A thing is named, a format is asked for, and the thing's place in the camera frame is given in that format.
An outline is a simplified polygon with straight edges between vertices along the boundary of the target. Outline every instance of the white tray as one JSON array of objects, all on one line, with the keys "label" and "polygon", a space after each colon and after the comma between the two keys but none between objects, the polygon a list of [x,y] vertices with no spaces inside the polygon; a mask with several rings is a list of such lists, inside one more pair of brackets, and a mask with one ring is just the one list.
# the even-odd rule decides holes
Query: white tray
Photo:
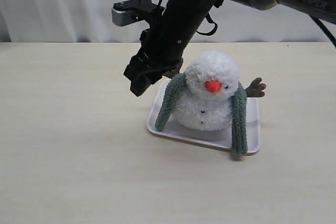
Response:
[{"label": "white tray", "polygon": [[[166,137],[184,143],[194,144],[206,148],[213,148],[220,151],[231,149],[231,131],[198,131],[186,128],[174,120],[171,116],[162,132],[155,129],[156,117],[160,111],[163,101],[164,91],[170,80],[164,81],[154,99],[151,111],[147,119],[147,129],[154,135]],[[260,139],[260,110],[257,98],[247,99],[247,144],[248,155],[255,154],[261,146]]]}]

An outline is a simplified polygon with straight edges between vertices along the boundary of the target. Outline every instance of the beige table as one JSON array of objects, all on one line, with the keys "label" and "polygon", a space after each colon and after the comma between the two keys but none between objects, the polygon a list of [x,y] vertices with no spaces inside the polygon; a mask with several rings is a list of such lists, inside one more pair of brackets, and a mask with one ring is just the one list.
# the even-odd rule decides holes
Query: beige table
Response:
[{"label": "beige table", "polygon": [[137,44],[0,44],[0,223],[334,223],[336,51],[325,43],[193,44],[261,76],[263,144],[229,154],[151,135],[161,82],[137,98]]}]

